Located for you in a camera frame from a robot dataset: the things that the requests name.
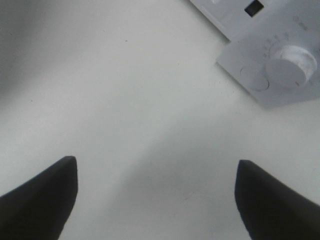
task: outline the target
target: white knob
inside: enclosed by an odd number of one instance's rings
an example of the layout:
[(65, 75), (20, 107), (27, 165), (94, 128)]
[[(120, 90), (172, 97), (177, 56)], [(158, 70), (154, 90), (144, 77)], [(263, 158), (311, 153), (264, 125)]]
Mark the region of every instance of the white knob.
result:
[(267, 77), (286, 89), (304, 86), (318, 67), (310, 52), (295, 45), (285, 45), (270, 57), (265, 66)]

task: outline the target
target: white surface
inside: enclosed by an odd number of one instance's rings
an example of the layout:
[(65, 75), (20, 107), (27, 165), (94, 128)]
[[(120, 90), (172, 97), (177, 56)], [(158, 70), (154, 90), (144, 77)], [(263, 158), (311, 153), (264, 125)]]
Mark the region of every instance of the white surface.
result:
[(75, 155), (61, 240), (247, 240), (239, 159), (320, 204), (320, 100), (260, 107), (188, 1), (1, 4), (22, 23), (1, 33), (0, 194)]

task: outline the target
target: circular button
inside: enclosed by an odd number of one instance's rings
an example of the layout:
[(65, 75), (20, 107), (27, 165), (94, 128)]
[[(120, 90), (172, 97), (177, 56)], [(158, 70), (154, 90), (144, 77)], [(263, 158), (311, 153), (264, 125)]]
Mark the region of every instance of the circular button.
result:
[(285, 89), (294, 89), (303, 87), (317, 67), (317, 60), (307, 50), (285, 45), (271, 56), (265, 70), (270, 81)]
[(261, 74), (260, 69), (245, 66), (241, 69), (241, 83), (244, 87), (261, 92), (269, 88), (269, 81)]

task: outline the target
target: square hole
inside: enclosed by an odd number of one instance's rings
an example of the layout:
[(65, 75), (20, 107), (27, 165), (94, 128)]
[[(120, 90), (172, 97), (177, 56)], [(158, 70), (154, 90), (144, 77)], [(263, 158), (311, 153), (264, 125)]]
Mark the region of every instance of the square hole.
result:
[(254, 17), (264, 7), (265, 6), (261, 2), (259, 2), (258, 0), (254, 0), (244, 10), (247, 14), (249, 14), (250, 17)]

